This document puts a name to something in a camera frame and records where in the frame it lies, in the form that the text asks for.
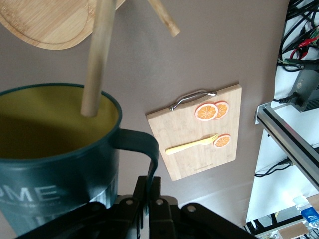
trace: citrus slice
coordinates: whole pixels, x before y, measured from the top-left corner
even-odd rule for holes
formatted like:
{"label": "citrus slice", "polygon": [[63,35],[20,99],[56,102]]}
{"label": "citrus slice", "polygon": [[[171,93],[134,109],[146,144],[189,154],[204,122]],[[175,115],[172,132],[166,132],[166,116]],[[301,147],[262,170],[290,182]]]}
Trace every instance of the citrus slice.
{"label": "citrus slice", "polygon": [[217,114],[218,107],[214,103],[203,103],[195,111],[195,116],[200,121],[212,120]]}
{"label": "citrus slice", "polygon": [[222,134],[220,135],[217,140],[214,141],[214,146],[216,148],[222,148],[222,147],[225,147],[226,145],[229,144],[230,142],[230,135],[229,134]]}
{"label": "citrus slice", "polygon": [[214,120],[219,120],[221,118],[223,118],[229,110],[229,104],[226,101],[218,101],[215,103],[215,105],[218,107],[218,113],[216,115],[216,117],[214,118]]}

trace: water bottle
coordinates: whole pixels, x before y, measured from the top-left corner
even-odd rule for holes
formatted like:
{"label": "water bottle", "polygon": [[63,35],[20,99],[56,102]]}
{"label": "water bottle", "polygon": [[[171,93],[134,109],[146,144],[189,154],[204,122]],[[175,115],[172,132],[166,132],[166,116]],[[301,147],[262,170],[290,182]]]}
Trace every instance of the water bottle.
{"label": "water bottle", "polygon": [[312,228],[319,228],[319,214],[311,206],[308,200],[304,196],[298,196],[293,199],[296,204],[297,210],[307,220],[309,226]]}

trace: wooden stick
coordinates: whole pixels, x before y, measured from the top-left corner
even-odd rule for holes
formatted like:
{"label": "wooden stick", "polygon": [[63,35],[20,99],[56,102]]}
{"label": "wooden stick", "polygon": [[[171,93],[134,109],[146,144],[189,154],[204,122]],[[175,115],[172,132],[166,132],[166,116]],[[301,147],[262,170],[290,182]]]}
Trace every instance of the wooden stick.
{"label": "wooden stick", "polygon": [[88,72],[83,91],[81,114],[97,115],[104,68],[109,53],[116,0],[97,0],[88,59]]}
{"label": "wooden stick", "polygon": [[172,37],[176,37],[180,33],[180,29],[176,25],[174,19],[170,16],[165,6],[161,3],[160,0],[148,0],[153,10],[159,16],[161,21],[169,29]]}

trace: mug rim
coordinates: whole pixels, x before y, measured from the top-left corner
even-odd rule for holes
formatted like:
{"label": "mug rim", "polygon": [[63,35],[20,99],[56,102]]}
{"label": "mug rim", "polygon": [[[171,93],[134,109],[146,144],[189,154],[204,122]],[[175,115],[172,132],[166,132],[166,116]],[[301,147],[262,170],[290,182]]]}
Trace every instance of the mug rim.
{"label": "mug rim", "polygon": [[[41,83],[41,84],[32,84],[32,85],[27,85],[27,86],[16,87],[13,89],[2,91],[2,92],[0,92],[0,97],[2,95],[5,95],[5,94],[11,93],[11,92],[24,90],[24,89],[28,89],[28,88],[33,88],[33,87],[42,87],[42,86],[70,86],[70,87],[84,88],[84,85],[76,84],[76,83]],[[76,150],[68,152],[68,153],[58,154],[58,155],[49,156],[49,157],[26,158],[26,159],[0,157],[0,163],[8,163],[8,164],[12,165],[13,163],[14,164],[22,164],[22,163],[23,164],[26,164],[26,163],[27,164],[38,164],[39,162],[46,163],[46,162],[58,161],[58,160],[69,158],[69,157],[74,157],[74,156],[77,157],[77,156],[83,155],[88,150],[91,150],[92,148],[101,144],[103,141],[105,141],[106,139],[111,137],[111,135],[119,128],[121,120],[122,120],[122,108],[121,108],[120,104],[117,102],[117,100],[115,100],[115,98],[113,96],[111,96],[110,94],[106,93],[103,90],[101,91],[101,94],[103,96],[107,97],[115,105],[116,109],[118,110],[117,122],[115,123],[113,128],[106,135],[104,135],[102,138],[100,138],[99,140],[97,140],[97,141],[95,141],[95,142],[93,142],[85,147],[76,149]]]}

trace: gray tabletop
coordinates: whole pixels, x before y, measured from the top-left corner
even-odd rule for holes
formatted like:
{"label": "gray tabletop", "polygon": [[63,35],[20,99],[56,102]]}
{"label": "gray tabletop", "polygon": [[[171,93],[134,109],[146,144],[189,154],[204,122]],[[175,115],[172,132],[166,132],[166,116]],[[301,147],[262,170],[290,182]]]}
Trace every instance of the gray tabletop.
{"label": "gray tabletop", "polygon": [[[172,38],[146,0],[116,12],[103,90],[123,109],[122,128],[152,133],[145,114],[198,89],[242,86],[236,160],[172,182],[160,157],[162,194],[181,204],[205,202],[245,224],[262,128],[256,106],[274,94],[274,75],[288,0],[162,1],[181,33]],[[0,25],[0,90],[69,82],[83,84],[91,37],[61,51],[31,46]],[[119,194],[133,192],[147,173],[146,156],[120,152]]]}

